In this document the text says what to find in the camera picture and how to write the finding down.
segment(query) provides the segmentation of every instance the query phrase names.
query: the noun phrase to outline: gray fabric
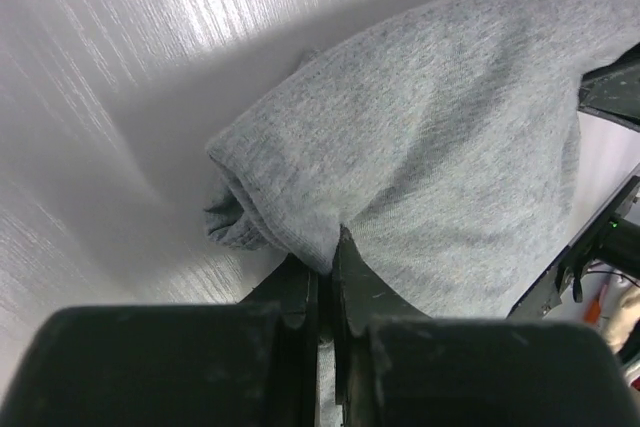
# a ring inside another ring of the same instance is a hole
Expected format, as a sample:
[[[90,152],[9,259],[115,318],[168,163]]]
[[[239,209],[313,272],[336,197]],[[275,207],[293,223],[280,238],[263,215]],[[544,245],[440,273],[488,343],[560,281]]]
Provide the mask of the gray fabric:
[[[640,0],[440,0],[318,55],[213,139],[216,242],[331,267],[340,224],[430,315],[503,316],[560,249],[581,75]]]

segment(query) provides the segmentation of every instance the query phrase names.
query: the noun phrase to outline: black cable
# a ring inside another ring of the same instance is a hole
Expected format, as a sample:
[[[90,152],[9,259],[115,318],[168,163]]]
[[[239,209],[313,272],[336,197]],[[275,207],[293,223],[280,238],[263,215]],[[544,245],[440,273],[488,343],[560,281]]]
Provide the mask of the black cable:
[[[627,279],[629,282],[631,282],[633,285],[635,285],[636,287],[638,287],[640,289],[640,284],[638,283],[637,280],[635,280],[633,277],[628,276],[627,274],[623,274],[622,272],[611,272],[611,271],[608,271],[608,270],[589,270],[584,275],[589,275],[589,274],[617,275],[619,277],[622,277],[623,279]]]

